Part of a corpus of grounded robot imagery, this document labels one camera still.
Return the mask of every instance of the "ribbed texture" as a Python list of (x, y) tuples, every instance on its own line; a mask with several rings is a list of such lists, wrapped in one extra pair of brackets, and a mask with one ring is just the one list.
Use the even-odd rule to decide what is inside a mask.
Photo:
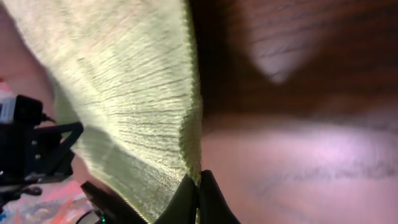
[(200, 181), (201, 101), (181, 0), (5, 0), (56, 86), (75, 151), (153, 222), (186, 173)]

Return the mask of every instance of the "wooden surface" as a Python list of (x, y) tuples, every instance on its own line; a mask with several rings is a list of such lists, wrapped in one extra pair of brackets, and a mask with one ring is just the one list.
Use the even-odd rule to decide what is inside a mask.
[(398, 1), (192, 1), (202, 167), (242, 223), (398, 223)]
[(348, 115), (397, 94), (396, 0), (215, 0), (193, 10), (206, 112)]

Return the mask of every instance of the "black object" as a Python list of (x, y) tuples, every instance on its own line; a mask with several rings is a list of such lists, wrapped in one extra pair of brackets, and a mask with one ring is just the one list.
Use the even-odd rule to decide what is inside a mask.
[(43, 103), (26, 96), (17, 95), (14, 123), (39, 125), (42, 122)]
[(106, 224), (147, 223), (117, 194), (107, 194), (90, 182), (85, 182), (80, 187), (94, 205), (98, 216), (106, 220)]
[(98, 219), (98, 216), (100, 216), (100, 215), (97, 215), (95, 213), (95, 211), (90, 210), (90, 211), (86, 212), (84, 215), (82, 215), (76, 221), (76, 224), (93, 224), (93, 223), (97, 224), (100, 222), (100, 220)]
[[(104, 193), (89, 182), (84, 183), (81, 188), (94, 205), (96, 212), (99, 213), (98, 216), (104, 218), (104, 223), (146, 223), (117, 194)], [(194, 224), (197, 208), (200, 209), (200, 223), (240, 223), (225, 202), (213, 174), (210, 170), (205, 170), (201, 172), (199, 187), (188, 175), (185, 175), (166, 210), (155, 221), (155, 224)]]
[(213, 173), (205, 170), (201, 172), (199, 188), (185, 175), (169, 206), (155, 224), (195, 223), (197, 208), (202, 224), (240, 223), (225, 202)]
[[(21, 194), (41, 195), (31, 184), (61, 182), (73, 174), (71, 146), (83, 132), (81, 123), (35, 128), (43, 119), (40, 101), (17, 96), (13, 123), (0, 124), (0, 212)], [(63, 141), (62, 134), (70, 133)]]

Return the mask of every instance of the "wood grain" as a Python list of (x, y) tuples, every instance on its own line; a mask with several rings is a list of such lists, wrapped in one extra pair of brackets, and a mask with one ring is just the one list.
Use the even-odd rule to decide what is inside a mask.
[(211, 169), (242, 223), (397, 223), (398, 1), (192, 1)]
[(194, 1), (205, 112), (312, 113), (398, 94), (398, 1)]

